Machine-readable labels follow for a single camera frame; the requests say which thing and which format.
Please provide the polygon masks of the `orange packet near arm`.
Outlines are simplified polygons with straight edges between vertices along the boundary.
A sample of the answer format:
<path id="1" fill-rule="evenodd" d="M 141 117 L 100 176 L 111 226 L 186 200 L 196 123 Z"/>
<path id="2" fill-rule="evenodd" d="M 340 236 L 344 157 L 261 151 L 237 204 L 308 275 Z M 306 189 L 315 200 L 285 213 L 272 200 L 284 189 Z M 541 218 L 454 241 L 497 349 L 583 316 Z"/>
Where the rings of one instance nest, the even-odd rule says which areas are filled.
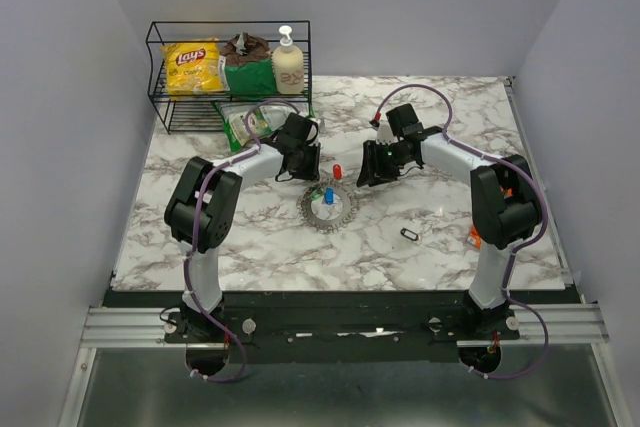
<path id="1" fill-rule="evenodd" d="M 480 237 L 476 227 L 471 225 L 467 241 L 470 245 L 472 245 L 476 249 L 480 249 L 482 245 L 482 238 Z"/>

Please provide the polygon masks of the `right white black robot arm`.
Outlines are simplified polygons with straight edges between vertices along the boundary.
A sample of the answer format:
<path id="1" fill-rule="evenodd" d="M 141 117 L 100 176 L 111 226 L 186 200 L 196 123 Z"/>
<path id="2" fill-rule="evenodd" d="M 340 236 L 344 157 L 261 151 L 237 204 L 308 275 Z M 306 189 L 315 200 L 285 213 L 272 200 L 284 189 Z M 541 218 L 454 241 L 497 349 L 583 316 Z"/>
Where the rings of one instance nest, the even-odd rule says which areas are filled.
<path id="1" fill-rule="evenodd" d="M 382 125 L 375 115 L 374 140 L 363 143 L 359 187 L 399 180 L 409 164 L 436 168 L 467 185 L 473 226 L 481 239 L 476 273 L 468 290 L 473 306 L 460 314 L 460 326 L 480 339 L 496 327 L 492 310 L 507 302 L 515 250 L 533 238 L 546 220 L 527 160 L 520 155 L 498 158 L 453 139 L 440 127 L 426 128 L 413 106 L 400 105 L 386 113 Z"/>

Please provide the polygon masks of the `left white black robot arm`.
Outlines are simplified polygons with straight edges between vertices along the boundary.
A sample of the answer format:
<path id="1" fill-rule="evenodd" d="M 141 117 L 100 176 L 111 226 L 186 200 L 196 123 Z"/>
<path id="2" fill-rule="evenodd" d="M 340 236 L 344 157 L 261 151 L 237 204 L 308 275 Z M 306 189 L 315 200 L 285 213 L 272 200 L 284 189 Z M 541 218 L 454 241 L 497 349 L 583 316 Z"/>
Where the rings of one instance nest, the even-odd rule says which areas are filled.
<path id="1" fill-rule="evenodd" d="M 183 302 L 194 310 L 187 329 L 201 342 L 214 340 L 222 319 L 219 248 L 230 233 L 243 190 L 262 181 L 317 181 L 319 124 L 295 112 L 265 141 L 217 164 L 190 159 L 170 197 L 164 222 L 184 255 Z"/>

